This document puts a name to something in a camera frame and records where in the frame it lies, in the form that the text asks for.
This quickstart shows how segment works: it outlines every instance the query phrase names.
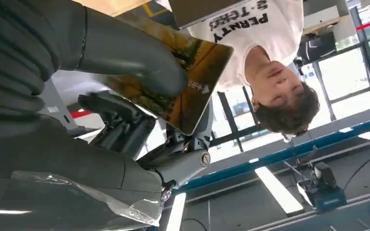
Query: white t-shirt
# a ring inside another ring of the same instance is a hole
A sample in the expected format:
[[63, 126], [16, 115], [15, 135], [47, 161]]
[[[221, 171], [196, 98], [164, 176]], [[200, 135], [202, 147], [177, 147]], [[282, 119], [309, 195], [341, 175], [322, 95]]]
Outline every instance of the white t-shirt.
[[[157, 1], [170, 9], [167, 0]], [[303, 0], [251, 0], [188, 28], [192, 36], [234, 48], [219, 84], [222, 88], [249, 85], [245, 61], [255, 46], [272, 61], [290, 64], [303, 32]]]

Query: tablet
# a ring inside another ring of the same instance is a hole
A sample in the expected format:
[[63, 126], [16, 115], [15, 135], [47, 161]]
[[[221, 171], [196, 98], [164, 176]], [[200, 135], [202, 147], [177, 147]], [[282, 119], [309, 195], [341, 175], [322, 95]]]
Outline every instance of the tablet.
[[162, 41], [186, 71], [188, 87], [176, 97], [151, 92], [132, 76], [95, 75], [95, 80], [118, 95], [191, 135], [232, 55], [231, 47], [200, 40], [132, 13], [122, 20]]

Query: red stripe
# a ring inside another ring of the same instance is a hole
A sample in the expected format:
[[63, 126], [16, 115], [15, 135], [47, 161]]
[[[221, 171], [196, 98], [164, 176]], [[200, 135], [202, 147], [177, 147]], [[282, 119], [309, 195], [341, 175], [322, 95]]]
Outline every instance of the red stripe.
[[362, 26], [357, 27], [357, 30], [362, 30], [370, 26], [370, 23], [364, 24]]
[[86, 116], [86, 115], [89, 115], [91, 114], [91, 112], [88, 112], [88, 111], [83, 111], [83, 112], [72, 112], [70, 113], [71, 114], [71, 117], [73, 119], [75, 118], [79, 118], [79, 117], [82, 117], [82, 116]]

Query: short brown hair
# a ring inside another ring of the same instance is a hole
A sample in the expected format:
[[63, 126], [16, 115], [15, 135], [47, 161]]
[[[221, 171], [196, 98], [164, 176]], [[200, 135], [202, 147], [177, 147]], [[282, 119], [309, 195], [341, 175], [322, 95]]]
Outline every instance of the short brown hair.
[[295, 109], [268, 108], [259, 105], [255, 114], [260, 123], [273, 132], [285, 134], [302, 133], [316, 116], [320, 104], [316, 92], [302, 82], [304, 92]]

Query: plastic wrap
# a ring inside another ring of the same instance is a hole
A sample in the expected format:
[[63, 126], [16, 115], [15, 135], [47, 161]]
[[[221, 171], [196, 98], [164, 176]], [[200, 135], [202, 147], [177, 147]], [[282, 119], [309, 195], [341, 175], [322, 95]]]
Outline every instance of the plastic wrap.
[[70, 185], [95, 200], [104, 202], [113, 213], [119, 216], [129, 218], [143, 224], [159, 226], [159, 219], [163, 209], [160, 201], [142, 199], [132, 205], [127, 205], [118, 198], [107, 195], [99, 189], [91, 188], [65, 177], [45, 172], [14, 171], [11, 178], [40, 183]]

